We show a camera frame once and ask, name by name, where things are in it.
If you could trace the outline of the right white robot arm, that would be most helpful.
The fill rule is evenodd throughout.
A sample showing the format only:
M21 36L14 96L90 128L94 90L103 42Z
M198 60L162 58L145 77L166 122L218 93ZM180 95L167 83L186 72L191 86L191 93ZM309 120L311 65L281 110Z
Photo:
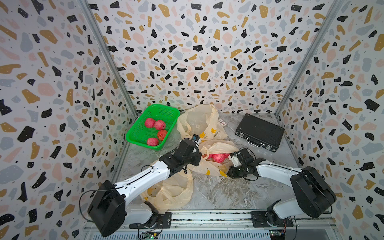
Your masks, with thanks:
M249 175L268 178L291 187L295 197L277 200L267 208L266 218L272 225L296 215L318 218L331 209L337 197L323 177L313 167L304 169L278 165L262 158L254 158L246 148L231 153L227 175L231 179L246 180Z

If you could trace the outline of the beige plastic bag with apples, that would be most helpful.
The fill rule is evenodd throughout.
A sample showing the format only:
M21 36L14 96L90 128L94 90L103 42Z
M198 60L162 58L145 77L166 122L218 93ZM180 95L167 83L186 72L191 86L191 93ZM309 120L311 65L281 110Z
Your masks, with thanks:
M191 172L181 171L161 181L140 194L151 203L160 214L186 206L192 198L194 179Z

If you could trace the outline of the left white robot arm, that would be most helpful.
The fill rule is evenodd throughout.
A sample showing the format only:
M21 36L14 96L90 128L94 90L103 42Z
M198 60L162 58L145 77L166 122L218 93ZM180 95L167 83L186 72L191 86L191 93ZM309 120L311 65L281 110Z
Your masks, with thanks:
M150 202L133 205L132 201L150 187L179 172L187 172L187 166L198 166L202 157L201 140L197 135L184 138L170 152L161 156L148 169L118 183L105 181L95 195L87 213L102 237L114 234L123 225L137 228L155 228L160 225L161 213Z

